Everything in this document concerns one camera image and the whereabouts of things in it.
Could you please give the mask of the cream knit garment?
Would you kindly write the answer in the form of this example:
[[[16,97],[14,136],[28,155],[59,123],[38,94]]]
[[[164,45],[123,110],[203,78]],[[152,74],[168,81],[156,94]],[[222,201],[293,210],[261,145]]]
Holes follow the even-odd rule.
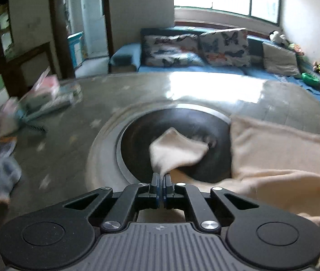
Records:
[[[219,187],[320,227],[320,134],[234,116],[230,140],[231,176]]]

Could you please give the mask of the black round induction cooktop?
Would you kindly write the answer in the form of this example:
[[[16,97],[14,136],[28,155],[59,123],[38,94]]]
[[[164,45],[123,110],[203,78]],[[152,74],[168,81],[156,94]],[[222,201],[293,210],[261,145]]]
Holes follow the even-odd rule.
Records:
[[[126,122],[116,161],[129,182],[148,182],[174,169],[215,184],[231,177],[230,118],[216,110],[179,104],[142,113]]]

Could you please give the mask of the grey flat boxes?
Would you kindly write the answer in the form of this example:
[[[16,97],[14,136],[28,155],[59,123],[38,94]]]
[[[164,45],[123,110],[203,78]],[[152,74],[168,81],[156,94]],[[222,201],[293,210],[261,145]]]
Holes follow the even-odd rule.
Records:
[[[26,96],[22,101],[27,121],[37,119],[49,113],[65,109],[82,99],[79,83],[68,83],[55,88],[55,92],[42,92],[35,96]]]

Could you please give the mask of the pink tissue packet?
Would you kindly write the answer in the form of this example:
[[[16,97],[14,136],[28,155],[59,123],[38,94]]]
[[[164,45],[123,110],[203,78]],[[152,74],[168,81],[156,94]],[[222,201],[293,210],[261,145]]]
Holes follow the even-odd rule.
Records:
[[[47,67],[34,84],[32,91],[35,96],[49,95],[55,99],[60,88],[57,75],[50,75],[50,67]]]

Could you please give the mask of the blue sofa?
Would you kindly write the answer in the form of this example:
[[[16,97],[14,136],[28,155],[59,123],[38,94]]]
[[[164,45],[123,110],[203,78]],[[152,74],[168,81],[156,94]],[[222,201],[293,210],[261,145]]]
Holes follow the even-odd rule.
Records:
[[[138,72],[218,72],[291,82],[320,102],[320,89],[301,78],[297,53],[284,44],[249,35],[245,28],[207,30],[144,28],[141,41],[122,46],[109,64]]]

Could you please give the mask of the butterfly pillow lying flat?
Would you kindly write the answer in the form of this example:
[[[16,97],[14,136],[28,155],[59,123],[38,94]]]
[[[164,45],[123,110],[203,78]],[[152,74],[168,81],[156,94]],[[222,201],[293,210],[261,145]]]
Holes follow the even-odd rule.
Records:
[[[149,67],[205,65],[200,57],[199,38],[194,34],[144,36],[143,61]]]

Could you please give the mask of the butterfly pillow upright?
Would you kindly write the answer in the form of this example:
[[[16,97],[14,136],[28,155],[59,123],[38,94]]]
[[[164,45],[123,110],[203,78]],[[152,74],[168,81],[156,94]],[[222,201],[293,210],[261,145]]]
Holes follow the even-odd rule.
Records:
[[[199,42],[209,65],[249,67],[247,36],[246,28],[223,29],[199,35]]]

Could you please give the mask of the grey plain cushion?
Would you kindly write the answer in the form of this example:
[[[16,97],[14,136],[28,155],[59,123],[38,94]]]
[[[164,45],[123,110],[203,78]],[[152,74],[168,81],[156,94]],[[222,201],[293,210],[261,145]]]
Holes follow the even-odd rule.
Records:
[[[297,57],[293,51],[265,42],[262,47],[263,66],[267,72],[293,77],[300,75]]]

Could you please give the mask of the green plastic bowl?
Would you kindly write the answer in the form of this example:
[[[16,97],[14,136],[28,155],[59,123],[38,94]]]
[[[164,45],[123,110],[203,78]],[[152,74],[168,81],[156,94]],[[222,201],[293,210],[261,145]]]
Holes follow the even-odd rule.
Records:
[[[303,72],[301,74],[301,79],[303,80],[304,84],[307,84],[308,86],[320,88],[320,79],[317,76]]]

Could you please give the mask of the light blue cabinet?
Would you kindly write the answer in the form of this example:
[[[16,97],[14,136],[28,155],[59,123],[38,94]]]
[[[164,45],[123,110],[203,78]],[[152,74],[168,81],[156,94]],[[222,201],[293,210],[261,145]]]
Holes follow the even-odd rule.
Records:
[[[85,60],[84,52],[84,32],[78,32],[71,34],[67,37],[67,42],[70,50],[70,57],[73,68],[76,69]]]

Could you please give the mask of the white black plush toy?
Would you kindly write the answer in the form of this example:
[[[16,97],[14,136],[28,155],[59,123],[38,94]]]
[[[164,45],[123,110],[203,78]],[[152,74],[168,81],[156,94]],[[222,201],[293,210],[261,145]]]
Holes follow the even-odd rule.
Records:
[[[286,39],[286,36],[279,32],[279,31],[273,31],[269,35],[270,41],[276,45],[282,46],[287,48],[289,46],[289,42]]]

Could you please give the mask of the dark wooden door frame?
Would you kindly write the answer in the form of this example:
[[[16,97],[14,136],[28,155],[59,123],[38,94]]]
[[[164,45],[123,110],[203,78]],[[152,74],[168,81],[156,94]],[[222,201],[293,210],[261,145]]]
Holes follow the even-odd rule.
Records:
[[[107,45],[109,56],[114,54],[113,36],[111,30],[111,16],[110,16],[110,1],[102,0],[103,10],[105,14],[105,27],[107,33]],[[57,60],[59,62],[59,70],[61,71],[62,79],[69,79],[75,77],[75,71],[71,63],[70,49],[67,43],[65,13],[63,0],[49,0],[50,17],[52,33],[55,42],[55,49]]]

